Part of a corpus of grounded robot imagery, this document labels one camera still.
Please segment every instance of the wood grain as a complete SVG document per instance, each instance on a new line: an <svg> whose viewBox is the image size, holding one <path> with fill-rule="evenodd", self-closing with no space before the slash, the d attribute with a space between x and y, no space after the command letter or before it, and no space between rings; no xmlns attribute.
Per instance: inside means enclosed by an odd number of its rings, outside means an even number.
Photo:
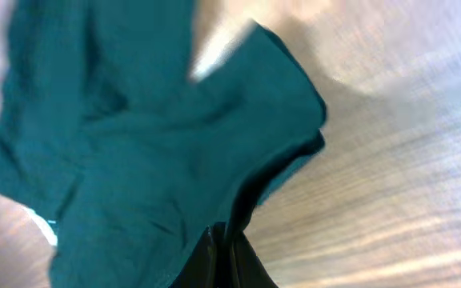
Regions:
<svg viewBox="0 0 461 288"><path fill-rule="evenodd" d="M200 8L195 78L224 62L254 18L286 41L328 105L327 147L246 231L279 286L461 287L461 2ZM0 197L0 287L46 287L51 252Z"/></svg>

